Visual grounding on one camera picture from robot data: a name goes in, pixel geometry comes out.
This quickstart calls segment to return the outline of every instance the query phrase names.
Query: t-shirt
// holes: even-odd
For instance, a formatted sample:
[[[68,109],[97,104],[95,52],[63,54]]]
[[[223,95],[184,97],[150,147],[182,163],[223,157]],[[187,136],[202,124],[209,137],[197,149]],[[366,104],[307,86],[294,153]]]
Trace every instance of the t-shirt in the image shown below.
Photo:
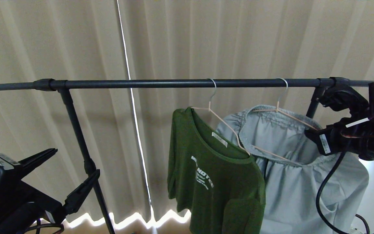
[[[191,109],[172,116],[169,198],[191,211],[193,234],[258,234],[265,183],[253,156],[228,142]]]

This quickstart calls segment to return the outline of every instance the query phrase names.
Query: black metal bar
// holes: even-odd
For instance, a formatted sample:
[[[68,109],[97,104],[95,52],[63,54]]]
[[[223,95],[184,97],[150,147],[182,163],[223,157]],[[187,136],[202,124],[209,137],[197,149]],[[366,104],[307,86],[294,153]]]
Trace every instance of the black metal bar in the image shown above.
[[[80,151],[82,152],[86,174],[90,176],[93,172],[95,172],[96,166],[92,158],[90,158],[89,150],[87,149],[87,145],[84,140],[83,132],[80,127],[79,119],[77,118],[76,110],[74,109],[73,99],[71,97],[70,91],[68,89],[63,88],[63,89],[58,89],[58,92],[61,94],[61,99],[63,100],[66,106],[67,114],[69,115],[71,125],[73,126],[74,134],[76,135],[76,138],[77,138],[77,143],[79,144]],[[99,185],[99,182],[96,182],[93,189],[95,190],[96,198],[98,199],[99,206],[101,207],[101,211],[105,218],[108,231],[110,234],[114,234],[115,231],[113,229],[113,225],[108,214],[108,209],[106,207],[105,199],[102,194],[102,190],[101,190],[101,186]]]
[[[306,116],[309,118],[313,118],[314,114],[316,113],[317,107],[318,107],[318,98],[323,95],[325,91],[325,87],[316,87],[314,90],[313,96],[311,97],[311,103],[310,106],[308,107],[308,111]]]
[[[334,79],[286,79],[289,87],[330,87]],[[348,80],[351,86],[367,87],[371,80]],[[217,87],[284,87],[280,79],[215,80]],[[211,80],[52,80],[51,89],[122,89],[122,88],[205,88]],[[0,84],[0,90],[36,89],[33,83]]]

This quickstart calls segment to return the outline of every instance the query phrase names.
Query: curtain fold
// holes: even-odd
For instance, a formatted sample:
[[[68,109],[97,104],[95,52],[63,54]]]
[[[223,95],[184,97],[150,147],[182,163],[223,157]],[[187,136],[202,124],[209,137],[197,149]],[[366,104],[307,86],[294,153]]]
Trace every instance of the curtain fold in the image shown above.
[[[374,80],[374,1],[0,1],[0,83],[123,79],[268,79],[346,77]],[[356,88],[365,97],[367,88]],[[290,88],[280,107],[304,114],[314,88]],[[206,107],[212,88],[71,90],[89,152],[101,169],[109,211],[118,223],[134,212],[155,220],[168,199],[172,112]],[[284,88],[218,88],[220,117],[275,105]],[[199,111],[206,123],[218,119]],[[322,126],[347,111],[319,107]],[[141,150],[146,171],[143,168]],[[58,93],[0,92],[0,152],[21,160],[58,153],[25,181],[59,201],[87,177]],[[101,212],[92,192],[74,218]]]

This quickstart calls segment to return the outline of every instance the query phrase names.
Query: black pole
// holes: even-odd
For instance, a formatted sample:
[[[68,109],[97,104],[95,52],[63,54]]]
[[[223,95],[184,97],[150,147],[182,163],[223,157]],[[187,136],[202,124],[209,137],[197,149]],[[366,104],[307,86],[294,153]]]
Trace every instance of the black pole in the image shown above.
[[[311,97],[311,103],[306,114],[307,117],[314,117],[319,103],[318,98],[323,95],[324,91],[325,87],[316,87],[316,89],[314,90],[313,96]]]
[[[334,86],[335,79],[286,79],[289,87],[330,87]],[[284,87],[280,79],[241,79],[241,80],[215,80],[217,87]],[[349,80],[345,82],[350,86],[367,87],[371,80]],[[214,87],[209,79],[202,80],[51,80],[43,79],[29,83],[0,84],[2,90],[37,89],[54,91],[58,89],[123,89],[123,88],[206,88]]]
[[[73,98],[71,97],[70,91],[68,89],[58,89],[58,92],[61,94],[61,99],[63,100],[67,114],[69,115],[71,125],[73,126],[74,134],[76,135],[77,142],[80,147],[80,151],[82,152],[83,160],[84,160],[84,169],[86,174],[89,176],[96,170],[95,162],[93,162],[92,158],[90,158],[89,150],[87,149],[86,142],[84,140],[83,132],[80,127],[79,119],[77,118],[76,110],[74,109],[73,105]],[[96,198],[98,199],[99,206],[101,207],[102,214],[105,218],[106,226],[108,227],[108,231],[110,234],[114,234],[115,231],[113,229],[112,222],[110,221],[110,217],[108,214],[108,209],[106,207],[105,199],[102,194],[101,186],[99,182],[96,182],[93,189],[95,190]]]

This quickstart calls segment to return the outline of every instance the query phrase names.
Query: metal hanger hook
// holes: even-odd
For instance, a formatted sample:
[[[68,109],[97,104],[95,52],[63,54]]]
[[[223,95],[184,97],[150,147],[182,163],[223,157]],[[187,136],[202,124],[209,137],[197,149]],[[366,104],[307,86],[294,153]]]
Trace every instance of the metal hanger hook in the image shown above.
[[[214,81],[214,79],[209,79],[209,80],[213,81],[213,84],[214,84],[214,92],[212,96],[210,96],[210,100],[209,100],[209,102],[212,102],[212,98],[216,94],[216,91],[217,91],[217,86],[216,86],[216,82]]]
[[[287,85],[287,87],[286,87],[286,89],[285,89],[285,91],[278,97],[278,103],[279,103],[279,101],[281,100],[281,98],[282,98],[282,96],[287,92],[287,90],[288,90],[288,82],[285,80],[285,79],[283,79],[283,78],[277,78],[277,79],[281,79],[281,80],[283,80],[284,82],[285,82],[285,84]]]

